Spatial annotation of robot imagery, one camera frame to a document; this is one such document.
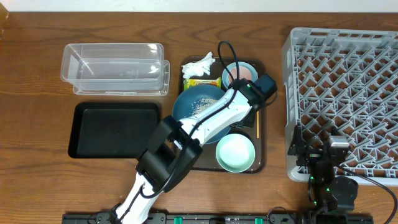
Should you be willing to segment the pink cup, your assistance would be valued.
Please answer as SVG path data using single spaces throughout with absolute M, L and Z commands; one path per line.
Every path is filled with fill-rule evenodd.
M 228 67 L 228 72 L 226 72 L 226 88 L 229 87 L 231 82 L 233 80 L 236 80 L 238 77 L 238 72 L 239 72 L 239 78 L 245 78 L 247 80 L 253 80 L 253 78 L 256 76 L 256 73 L 254 70 L 251 68 L 245 67 L 245 66 L 239 66 L 239 70 L 237 71 L 237 66 L 232 65 Z

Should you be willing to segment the white rice pile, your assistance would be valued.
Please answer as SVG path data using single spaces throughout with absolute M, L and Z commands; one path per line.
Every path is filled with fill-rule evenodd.
M 192 107 L 193 109 L 192 115 L 201 113 L 203 110 L 207 109 L 216 102 L 217 100 L 212 98 L 201 98 L 198 101 L 195 101 Z

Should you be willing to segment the mint green bowl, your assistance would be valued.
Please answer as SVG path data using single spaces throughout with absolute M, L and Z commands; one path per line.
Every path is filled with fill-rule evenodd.
M 248 170 L 256 157 L 252 141 L 242 134 L 228 134 L 219 140 L 215 156 L 218 164 L 228 172 Z

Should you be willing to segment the dark blue plate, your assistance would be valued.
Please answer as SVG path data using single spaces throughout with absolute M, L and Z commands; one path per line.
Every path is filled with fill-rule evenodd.
M 222 108 L 229 99 L 224 97 L 225 92 L 212 85 L 197 85 L 183 91 L 176 99 L 172 111 L 175 120 L 183 123 L 183 130 L 200 144 L 210 144 L 219 141 L 230 131 L 228 125 L 217 125 L 213 122 L 217 118 L 214 112 Z M 216 103 L 192 115 L 193 104 L 201 98 L 212 98 Z

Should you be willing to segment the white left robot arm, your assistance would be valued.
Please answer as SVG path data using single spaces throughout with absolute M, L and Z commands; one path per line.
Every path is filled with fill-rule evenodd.
M 252 82 L 234 80 L 228 91 L 201 113 L 176 121 L 164 118 L 138 158 L 134 186 L 113 212 L 113 223 L 143 223 L 157 197 L 173 189 L 190 172 L 202 146 L 231 125 L 265 107 L 277 91 L 275 81 L 262 76 Z

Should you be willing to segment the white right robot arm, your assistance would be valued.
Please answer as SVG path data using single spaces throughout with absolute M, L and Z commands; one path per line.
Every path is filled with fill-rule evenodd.
M 336 128 L 319 147 L 310 147 L 302 137 L 301 128 L 294 127 L 293 139 L 287 154 L 297 156 L 296 165 L 308 168 L 308 198 L 314 202 L 317 213 L 354 210 L 358 195 L 357 181 L 336 176 L 335 167 L 346 158 L 350 145 Z

